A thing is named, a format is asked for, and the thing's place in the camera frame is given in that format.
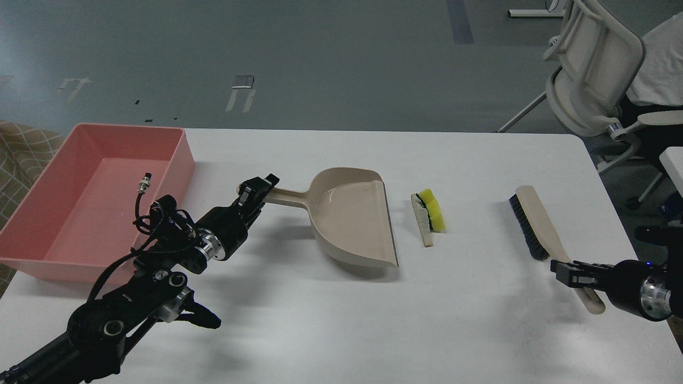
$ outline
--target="pink plastic bin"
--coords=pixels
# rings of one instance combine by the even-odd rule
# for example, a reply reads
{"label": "pink plastic bin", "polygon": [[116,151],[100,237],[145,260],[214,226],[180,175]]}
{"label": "pink plastic bin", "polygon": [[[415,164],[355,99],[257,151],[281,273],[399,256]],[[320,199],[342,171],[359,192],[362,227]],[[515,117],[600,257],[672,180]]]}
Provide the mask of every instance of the pink plastic bin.
{"label": "pink plastic bin", "polygon": [[[135,198],[152,174],[141,214],[157,198],[182,201],[195,162],[181,128],[79,124],[0,232],[0,262],[40,279],[94,282],[142,244]],[[110,282],[131,276],[131,262]]]}

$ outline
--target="chair backrest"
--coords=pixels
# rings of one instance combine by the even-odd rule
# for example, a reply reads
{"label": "chair backrest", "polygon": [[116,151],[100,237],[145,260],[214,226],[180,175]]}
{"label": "chair backrest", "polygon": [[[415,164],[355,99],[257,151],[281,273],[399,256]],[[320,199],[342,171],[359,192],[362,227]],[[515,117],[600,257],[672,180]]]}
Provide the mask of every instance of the chair backrest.
{"label": "chair backrest", "polygon": [[618,122],[617,105],[644,52],[641,39],[598,0],[571,0],[561,34],[543,57],[560,63],[546,85],[555,115],[577,135],[604,133]]}

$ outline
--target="dustpan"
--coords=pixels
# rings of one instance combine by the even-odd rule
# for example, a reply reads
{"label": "dustpan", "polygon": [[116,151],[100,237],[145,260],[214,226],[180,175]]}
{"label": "dustpan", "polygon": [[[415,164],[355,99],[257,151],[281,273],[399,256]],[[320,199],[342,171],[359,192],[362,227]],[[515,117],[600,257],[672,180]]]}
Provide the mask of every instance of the dustpan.
{"label": "dustpan", "polygon": [[274,188],[266,202],[304,208],[322,250],[348,264],[398,266],[385,185],[368,169],[330,168],[306,192]]}

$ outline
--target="gray floor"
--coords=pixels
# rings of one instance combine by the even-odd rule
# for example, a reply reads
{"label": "gray floor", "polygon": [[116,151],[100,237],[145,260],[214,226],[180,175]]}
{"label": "gray floor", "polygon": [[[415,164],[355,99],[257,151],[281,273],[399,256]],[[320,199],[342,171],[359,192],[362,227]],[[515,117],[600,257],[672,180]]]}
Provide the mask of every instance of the gray floor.
{"label": "gray floor", "polygon": [[[605,0],[644,34],[683,1]],[[512,19],[543,0],[0,1],[0,120],[67,135],[79,122],[490,132],[542,89],[559,19]],[[255,76],[226,111],[234,76]],[[87,79],[75,90],[78,81]],[[513,131],[562,133],[547,105]],[[604,178],[629,233],[656,203],[623,207],[654,175]],[[634,241],[642,258],[661,249]]]}

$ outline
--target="beige patterned fabric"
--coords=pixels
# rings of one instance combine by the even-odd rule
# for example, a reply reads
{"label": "beige patterned fabric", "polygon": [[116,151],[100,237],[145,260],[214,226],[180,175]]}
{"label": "beige patterned fabric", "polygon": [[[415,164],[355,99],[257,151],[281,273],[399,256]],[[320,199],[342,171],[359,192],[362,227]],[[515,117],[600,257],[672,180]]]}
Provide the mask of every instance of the beige patterned fabric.
{"label": "beige patterned fabric", "polygon": [[[0,228],[12,216],[64,139],[58,134],[0,120]],[[14,271],[0,266],[0,297]]]}

